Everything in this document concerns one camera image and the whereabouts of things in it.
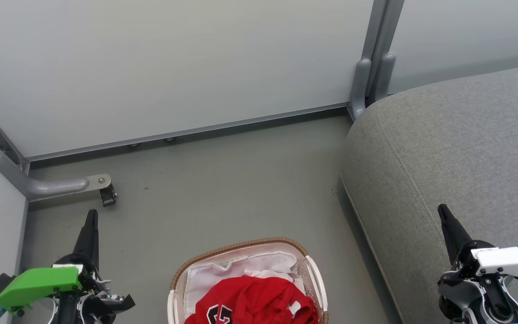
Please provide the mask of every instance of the gray sofa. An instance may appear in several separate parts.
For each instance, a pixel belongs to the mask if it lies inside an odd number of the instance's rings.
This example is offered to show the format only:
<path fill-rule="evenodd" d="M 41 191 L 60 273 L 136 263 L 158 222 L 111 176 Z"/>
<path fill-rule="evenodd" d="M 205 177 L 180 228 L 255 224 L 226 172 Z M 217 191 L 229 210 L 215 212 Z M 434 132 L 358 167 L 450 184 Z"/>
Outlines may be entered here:
<path fill-rule="evenodd" d="M 342 178 L 404 323 L 448 323 L 437 207 L 474 239 L 518 245 L 518 68 L 431 84 L 371 105 Z M 518 281 L 509 291 L 518 300 Z"/>

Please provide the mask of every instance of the baseboard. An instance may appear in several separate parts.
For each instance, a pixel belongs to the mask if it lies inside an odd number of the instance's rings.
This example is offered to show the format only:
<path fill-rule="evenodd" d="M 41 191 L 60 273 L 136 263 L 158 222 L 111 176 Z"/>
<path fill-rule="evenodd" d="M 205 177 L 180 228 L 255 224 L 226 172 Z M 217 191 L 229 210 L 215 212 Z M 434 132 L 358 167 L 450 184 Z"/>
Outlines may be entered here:
<path fill-rule="evenodd" d="M 230 123 L 223 123 L 223 124 L 219 124 L 219 125 L 199 127 L 199 128 L 195 128 L 195 129 L 182 130 L 182 131 L 174 131 L 172 133 L 152 135 L 152 136 L 141 137 L 141 138 L 126 139 L 125 141 L 111 142 L 111 143 L 106 143 L 106 144 L 86 146 L 83 148 L 65 150 L 65 151 L 61 151 L 61 152 L 53 152 L 53 153 L 29 156 L 26 159 L 29 162 L 34 162 L 34 161 L 48 160 L 51 158 L 61 158 L 64 156 L 69 156 L 69 155 L 74 155 L 74 154 L 92 152 L 92 151 L 96 151 L 96 150 L 103 150 L 103 149 L 109 149 L 109 148 L 116 148 L 118 146 L 126 146 L 126 145 L 137 144 L 137 143 L 151 142 L 151 141 L 162 140 L 164 138 L 192 135 L 192 134 L 197 134 L 197 133 L 205 133 L 208 131 L 217 131 L 220 129 L 250 125 L 250 124 L 255 124 L 255 123 L 262 123 L 262 122 L 267 122 L 267 121 L 273 121 L 276 119 L 283 119 L 283 118 L 295 117 L 295 116 L 300 116 L 300 115 L 306 115 L 309 113 L 318 113 L 318 112 L 325 111 L 325 110 L 345 108 L 345 107 L 347 107 L 347 104 L 348 103 L 324 105 L 321 107 L 302 109 L 302 110 L 298 110 L 298 111 L 291 111 L 291 112 L 285 112 L 285 113 L 278 113 L 276 115 L 270 115 L 270 116 L 265 116 L 265 117 L 245 119 L 243 121 L 233 121 Z"/>

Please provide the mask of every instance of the red jersey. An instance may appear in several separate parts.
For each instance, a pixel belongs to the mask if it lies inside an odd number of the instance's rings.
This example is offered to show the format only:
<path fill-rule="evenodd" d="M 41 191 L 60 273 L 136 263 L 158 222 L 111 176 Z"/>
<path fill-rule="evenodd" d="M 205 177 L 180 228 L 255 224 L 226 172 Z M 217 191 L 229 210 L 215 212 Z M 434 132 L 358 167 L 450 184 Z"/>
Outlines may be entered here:
<path fill-rule="evenodd" d="M 313 300 L 281 278 L 223 279 L 185 324 L 317 324 Z"/>

